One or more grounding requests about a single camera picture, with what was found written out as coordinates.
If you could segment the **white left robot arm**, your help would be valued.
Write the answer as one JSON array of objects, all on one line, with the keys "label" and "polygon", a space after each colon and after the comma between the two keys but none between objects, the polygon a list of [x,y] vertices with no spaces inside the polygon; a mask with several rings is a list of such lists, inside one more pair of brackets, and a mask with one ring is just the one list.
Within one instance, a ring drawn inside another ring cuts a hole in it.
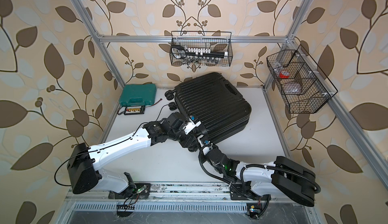
[{"label": "white left robot arm", "polygon": [[207,133],[204,123],[195,116],[186,118],[180,113],[172,113],[160,121],[143,123],[135,132],[118,139],[90,147],[85,143],[79,144],[67,163],[72,192],[82,194],[99,189],[127,193],[133,187],[130,175],[104,170],[105,165],[166,140],[177,141],[183,148],[190,148]]}]

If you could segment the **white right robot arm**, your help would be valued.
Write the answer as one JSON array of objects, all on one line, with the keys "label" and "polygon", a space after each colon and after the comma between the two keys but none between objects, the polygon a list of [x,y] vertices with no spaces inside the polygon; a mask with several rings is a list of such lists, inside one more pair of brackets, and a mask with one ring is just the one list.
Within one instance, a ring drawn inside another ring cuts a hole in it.
[{"label": "white right robot arm", "polygon": [[295,203],[313,207],[315,194],[321,192],[313,171],[284,156],[269,163],[245,163],[227,157],[203,135],[198,145],[202,170],[247,199],[283,193]]}]

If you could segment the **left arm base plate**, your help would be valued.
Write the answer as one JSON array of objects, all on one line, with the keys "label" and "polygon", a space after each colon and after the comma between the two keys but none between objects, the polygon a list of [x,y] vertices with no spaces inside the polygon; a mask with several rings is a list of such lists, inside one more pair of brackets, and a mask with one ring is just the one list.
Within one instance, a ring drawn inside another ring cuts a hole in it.
[{"label": "left arm base plate", "polygon": [[150,194],[150,183],[137,183],[130,185],[121,193],[109,192],[109,199],[147,198]]}]

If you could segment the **black hard-shell suitcase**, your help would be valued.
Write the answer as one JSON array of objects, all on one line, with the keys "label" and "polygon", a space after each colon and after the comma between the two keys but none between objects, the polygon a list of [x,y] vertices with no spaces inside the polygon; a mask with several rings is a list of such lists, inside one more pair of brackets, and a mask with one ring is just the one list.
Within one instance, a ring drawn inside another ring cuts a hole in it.
[{"label": "black hard-shell suitcase", "polygon": [[188,80],[165,92],[185,117],[201,121],[200,129],[217,144],[242,131],[252,108],[230,81],[217,72]]}]

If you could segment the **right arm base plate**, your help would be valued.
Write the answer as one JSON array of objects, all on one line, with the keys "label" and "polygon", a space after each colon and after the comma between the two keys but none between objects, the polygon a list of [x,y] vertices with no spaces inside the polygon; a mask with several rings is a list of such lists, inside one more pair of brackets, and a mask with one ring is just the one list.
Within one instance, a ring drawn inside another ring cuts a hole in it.
[{"label": "right arm base plate", "polygon": [[257,200],[258,196],[254,194],[247,186],[244,189],[241,184],[231,185],[231,200]]}]

